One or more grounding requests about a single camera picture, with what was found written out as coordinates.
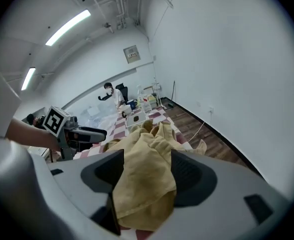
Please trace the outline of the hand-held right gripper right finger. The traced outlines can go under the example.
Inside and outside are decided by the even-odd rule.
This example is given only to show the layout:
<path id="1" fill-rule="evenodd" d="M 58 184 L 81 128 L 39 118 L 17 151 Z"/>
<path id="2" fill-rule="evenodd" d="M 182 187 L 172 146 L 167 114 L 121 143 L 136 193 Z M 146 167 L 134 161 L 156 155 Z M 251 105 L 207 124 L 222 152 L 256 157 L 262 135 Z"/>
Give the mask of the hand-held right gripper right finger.
<path id="1" fill-rule="evenodd" d="M 153 240 L 262 240 L 289 201 L 251 170 L 186 151 L 171 152 L 174 209 Z"/>

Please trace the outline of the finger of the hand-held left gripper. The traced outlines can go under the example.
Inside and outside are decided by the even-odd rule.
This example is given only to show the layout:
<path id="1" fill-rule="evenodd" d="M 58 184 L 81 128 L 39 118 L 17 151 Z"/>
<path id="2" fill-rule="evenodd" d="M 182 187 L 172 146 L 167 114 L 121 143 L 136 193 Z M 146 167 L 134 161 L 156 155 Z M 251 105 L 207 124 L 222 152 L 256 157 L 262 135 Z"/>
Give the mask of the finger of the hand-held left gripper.
<path id="1" fill-rule="evenodd" d="M 107 135 L 107 131 L 104 130 L 104 129 L 98 129 L 98 128 L 92 128 L 92 127 L 87 127 L 87 126 L 79 126 L 78 127 L 80 130 L 83 130 L 83 131 L 88 131 L 88 132 L 94 132 L 94 133 L 100 133 L 100 134 L 103 134 L 103 135 Z"/>
<path id="2" fill-rule="evenodd" d="M 106 139 L 107 132 L 71 132 L 70 140 L 79 143 L 92 143 L 97 144 Z"/>

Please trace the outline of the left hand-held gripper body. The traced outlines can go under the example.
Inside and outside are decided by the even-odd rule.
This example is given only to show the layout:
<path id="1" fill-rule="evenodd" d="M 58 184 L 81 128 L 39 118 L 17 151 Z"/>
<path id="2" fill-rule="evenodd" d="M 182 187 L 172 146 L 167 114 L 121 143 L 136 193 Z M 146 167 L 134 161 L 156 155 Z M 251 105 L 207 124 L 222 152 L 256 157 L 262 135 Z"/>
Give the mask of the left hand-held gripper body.
<path id="1" fill-rule="evenodd" d="M 42 126 L 57 138 L 61 159 L 63 161 L 72 160 L 77 149 L 68 144 L 66 133 L 71 133 L 71 136 L 74 136 L 73 130 L 79 126 L 77 118 L 59 107 L 51 106 Z"/>

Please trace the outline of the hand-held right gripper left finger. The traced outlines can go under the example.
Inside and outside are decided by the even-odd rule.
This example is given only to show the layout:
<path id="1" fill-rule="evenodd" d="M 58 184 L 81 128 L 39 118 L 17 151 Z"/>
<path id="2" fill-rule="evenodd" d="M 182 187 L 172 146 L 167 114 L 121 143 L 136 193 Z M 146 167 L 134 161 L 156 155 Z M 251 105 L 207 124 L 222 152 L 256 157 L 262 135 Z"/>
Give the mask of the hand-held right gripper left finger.
<path id="1" fill-rule="evenodd" d="M 121 235 L 113 190 L 124 171 L 124 150 L 61 161 L 49 169 L 62 192 L 85 217 Z"/>

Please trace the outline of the clear plastic storage bin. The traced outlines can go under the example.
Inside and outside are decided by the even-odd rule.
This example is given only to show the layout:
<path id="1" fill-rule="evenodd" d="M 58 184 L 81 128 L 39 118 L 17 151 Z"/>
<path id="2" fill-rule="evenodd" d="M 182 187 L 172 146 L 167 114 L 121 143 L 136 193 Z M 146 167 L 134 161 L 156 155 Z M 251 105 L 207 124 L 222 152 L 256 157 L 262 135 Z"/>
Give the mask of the clear plastic storage bin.
<path id="1" fill-rule="evenodd" d="M 104 101 L 83 110 L 78 122 L 84 127 L 106 130 L 110 134 L 118 117 L 116 106 Z"/>

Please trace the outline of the beige clothes garment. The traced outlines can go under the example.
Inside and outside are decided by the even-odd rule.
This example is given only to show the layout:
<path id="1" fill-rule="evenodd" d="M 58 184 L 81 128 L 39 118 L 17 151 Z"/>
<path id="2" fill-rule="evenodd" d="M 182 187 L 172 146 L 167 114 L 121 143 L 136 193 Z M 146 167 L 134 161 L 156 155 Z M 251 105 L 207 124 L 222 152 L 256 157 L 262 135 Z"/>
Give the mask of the beige clothes garment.
<path id="1" fill-rule="evenodd" d="M 177 187 L 171 151 L 185 151 L 171 124 L 152 120 L 132 127 L 128 136 L 105 144 L 103 151 L 124 151 L 123 172 L 112 192 L 120 226 L 156 231 L 171 215 Z"/>

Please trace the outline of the person's left forearm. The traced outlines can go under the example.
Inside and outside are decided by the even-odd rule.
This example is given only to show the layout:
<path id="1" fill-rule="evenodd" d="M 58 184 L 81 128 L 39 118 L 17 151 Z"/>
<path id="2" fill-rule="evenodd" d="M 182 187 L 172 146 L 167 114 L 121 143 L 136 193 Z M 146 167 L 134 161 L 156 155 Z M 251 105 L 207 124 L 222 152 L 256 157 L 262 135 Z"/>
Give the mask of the person's left forearm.
<path id="1" fill-rule="evenodd" d="M 14 117 L 8 126 L 5 137 L 20 145 L 60 151 L 57 138 L 50 132 L 28 125 Z"/>

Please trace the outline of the red white checkered tablecloth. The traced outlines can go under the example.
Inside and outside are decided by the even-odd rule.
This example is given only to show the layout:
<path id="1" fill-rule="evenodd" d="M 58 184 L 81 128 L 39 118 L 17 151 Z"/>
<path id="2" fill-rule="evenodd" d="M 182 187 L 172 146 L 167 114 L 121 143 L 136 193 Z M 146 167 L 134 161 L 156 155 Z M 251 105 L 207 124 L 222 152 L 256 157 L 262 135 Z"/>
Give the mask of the red white checkered tablecloth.
<path id="1" fill-rule="evenodd" d="M 161 108 L 158 107 L 152 111 L 152 114 L 147 117 L 147 120 L 151 120 L 153 125 L 157 125 L 159 122 L 168 122 L 171 124 L 171 128 L 174 130 L 176 134 L 176 139 L 177 141 L 182 144 L 182 146 L 186 150 L 190 150 L 192 147 L 191 145 L 187 142 L 185 137 L 182 135 L 180 130 L 175 126 L 174 122 L 172 119 L 167 115 L 167 113 Z M 117 121 L 115 122 L 115 125 L 111 131 L 111 133 L 108 135 L 105 141 L 103 141 L 100 144 L 94 144 L 91 149 L 83 151 L 81 153 L 78 153 L 76 155 L 76 158 L 82 159 L 86 158 L 89 156 L 94 156 L 100 153 L 103 153 L 103 149 L 106 143 L 112 141 L 113 139 L 123 139 L 127 137 L 130 132 L 131 128 L 126 127 L 126 122 L 127 119 L 123 117 L 118 117 Z M 147 230 L 139 230 L 135 228 L 127 228 L 127 227 L 121 227 L 121 236 L 124 239 L 128 240 L 146 240 L 152 233 L 153 231 L 147 231 Z"/>

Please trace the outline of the white slanted-leg desk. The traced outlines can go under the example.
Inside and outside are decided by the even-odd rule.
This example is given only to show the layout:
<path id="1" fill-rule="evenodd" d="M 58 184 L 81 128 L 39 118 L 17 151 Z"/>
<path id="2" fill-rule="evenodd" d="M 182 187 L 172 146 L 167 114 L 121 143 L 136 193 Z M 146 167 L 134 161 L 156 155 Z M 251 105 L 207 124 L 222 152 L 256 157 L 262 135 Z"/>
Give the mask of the white slanted-leg desk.
<path id="1" fill-rule="evenodd" d="M 54 162 L 53 153 L 48 148 L 29 146 L 27 148 L 27 151 L 30 154 L 38 155 L 38 156 L 42 157 L 47 162 L 51 162 L 51 163 Z"/>

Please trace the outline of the white square device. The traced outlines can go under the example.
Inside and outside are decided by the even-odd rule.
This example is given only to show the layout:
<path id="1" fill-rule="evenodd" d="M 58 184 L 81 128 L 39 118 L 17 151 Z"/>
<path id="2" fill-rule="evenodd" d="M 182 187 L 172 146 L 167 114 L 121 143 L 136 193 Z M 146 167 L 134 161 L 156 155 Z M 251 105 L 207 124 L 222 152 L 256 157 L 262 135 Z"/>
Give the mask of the white square device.
<path id="1" fill-rule="evenodd" d="M 147 120 L 146 114 L 144 112 L 137 112 L 133 115 L 130 115 L 126 121 L 126 127 L 129 129 L 135 125 L 142 124 Z"/>

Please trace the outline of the white mug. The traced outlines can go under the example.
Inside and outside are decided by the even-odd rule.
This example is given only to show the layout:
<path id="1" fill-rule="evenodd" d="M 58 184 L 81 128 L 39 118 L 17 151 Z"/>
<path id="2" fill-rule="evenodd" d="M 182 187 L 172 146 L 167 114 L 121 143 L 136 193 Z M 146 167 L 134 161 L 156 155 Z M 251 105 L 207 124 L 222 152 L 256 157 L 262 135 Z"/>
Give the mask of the white mug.
<path id="1" fill-rule="evenodd" d="M 130 105 L 121 105 L 119 107 L 120 114 L 123 118 L 129 117 L 132 114 L 132 108 Z"/>

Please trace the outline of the black office chair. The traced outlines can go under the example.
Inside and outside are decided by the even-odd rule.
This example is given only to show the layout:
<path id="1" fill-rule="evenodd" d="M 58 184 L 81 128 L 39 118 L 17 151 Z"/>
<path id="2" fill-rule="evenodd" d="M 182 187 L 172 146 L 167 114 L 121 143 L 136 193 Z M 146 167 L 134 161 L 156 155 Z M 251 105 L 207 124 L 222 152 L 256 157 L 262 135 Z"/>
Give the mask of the black office chair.
<path id="1" fill-rule="evenodd" d="M 115 88 L 120 90 L 124 98 L 124 103 L 126 104 L 128 102 L 128 87 L 124 86 L 124 84 L 121 83 L 121 84 L 118 84 Z"/>

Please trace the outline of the ceiling light bar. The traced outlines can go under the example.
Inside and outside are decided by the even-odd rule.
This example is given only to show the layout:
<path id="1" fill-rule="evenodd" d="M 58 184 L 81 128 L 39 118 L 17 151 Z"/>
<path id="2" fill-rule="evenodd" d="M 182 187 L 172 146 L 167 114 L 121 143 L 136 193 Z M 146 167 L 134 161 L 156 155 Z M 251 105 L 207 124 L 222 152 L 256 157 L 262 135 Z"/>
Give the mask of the ceiling light bar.
<path id="1" fill-rule="evenodd" d="M 30 80 L 32 79 L 32 77 L 33 77 L 35 71 L 36 71 L 36 68 L 35 68 L 35 67 L 31 67 L 31 68 L 28 70 L 28 72 L 27 72 L 27 74 L 26 74 L 26 76 L 25 76 L 25 79 L 24 79 L 24 81 L 23 81 L 23 84 L 22 84 L 22 86 L 21 86 L 21 91 L 24 91 L 24 90 L 27 89 L 28 84 L 29 84 Z"/>
<path id="2" fill-rule="evenodd" d="M 57 40 L 59 40 L 67 31 L 73 28 L 75 25 L 90 17 L 91 13 L 88 9 L 82 11 L 68 22 L 66 22 L 62 27 L 60 27 L 45 43 L 46 46 L 51 47 Z"/>

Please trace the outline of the white folding stand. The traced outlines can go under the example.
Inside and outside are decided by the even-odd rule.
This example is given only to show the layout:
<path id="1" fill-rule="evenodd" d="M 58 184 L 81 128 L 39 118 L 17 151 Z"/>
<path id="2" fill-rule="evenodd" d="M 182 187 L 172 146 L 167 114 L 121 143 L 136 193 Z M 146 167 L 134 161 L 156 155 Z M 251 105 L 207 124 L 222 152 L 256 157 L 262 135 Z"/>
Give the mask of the white folding stand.
<path id="1" fill-rule="evenodd" d="M 153 92 L 156 93 L 156 98 L 158 100 L 159 106 L 166 111 L 168 108 L 162 103 L 162 96 L 161 96 L 161 92 L 160 92 L 160 85 L 157 81 L 152 83 L 152 89 Z"/>

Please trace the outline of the white ceiling pipes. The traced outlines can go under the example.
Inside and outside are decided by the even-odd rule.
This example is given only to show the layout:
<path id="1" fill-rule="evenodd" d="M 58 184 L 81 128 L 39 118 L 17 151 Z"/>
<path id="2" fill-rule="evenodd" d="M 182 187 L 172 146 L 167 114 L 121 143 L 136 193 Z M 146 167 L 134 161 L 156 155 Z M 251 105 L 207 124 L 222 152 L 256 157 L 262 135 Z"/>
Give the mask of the white ceiling pipes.
<path id="1" fill-rule="evenodd" d="M 142 0 L 115 0 L 118 15 L 116 16 L 116 29 L 126 29 L 130 24 L 135 27 L 141 25 L 140 12 Z"/>

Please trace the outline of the grey wall electrical panel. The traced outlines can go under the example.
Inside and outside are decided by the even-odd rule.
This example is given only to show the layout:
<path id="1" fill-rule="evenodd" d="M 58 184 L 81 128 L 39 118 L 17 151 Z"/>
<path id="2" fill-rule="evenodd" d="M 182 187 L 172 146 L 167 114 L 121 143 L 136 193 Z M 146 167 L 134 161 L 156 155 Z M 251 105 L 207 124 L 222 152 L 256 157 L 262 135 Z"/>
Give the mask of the grey wall electrical panel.
<path id="1" fill-rule="evenodd" d="M 136 45 L 125 48 L 123 52 L 128 64 L 134 63 L 141 59 L 140 53 Z"/>

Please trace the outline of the long-handled floor mop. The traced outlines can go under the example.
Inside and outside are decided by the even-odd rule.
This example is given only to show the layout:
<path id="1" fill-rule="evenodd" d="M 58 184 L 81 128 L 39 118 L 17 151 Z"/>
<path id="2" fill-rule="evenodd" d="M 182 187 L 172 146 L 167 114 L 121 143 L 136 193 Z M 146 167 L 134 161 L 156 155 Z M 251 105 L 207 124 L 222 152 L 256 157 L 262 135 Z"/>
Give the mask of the long-handled floor mop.
<path id="1" fill-rule="evenodd" d="M 172 87 L 172 94 L 171 94 L 170 104 L 169 104 L 169 106 L 171 108 L 174 107 L 173 98 L 174 98 L 175 86 L 176 86 L 176 81 L 174 80 L 173 81 L 173 87 Z"/>

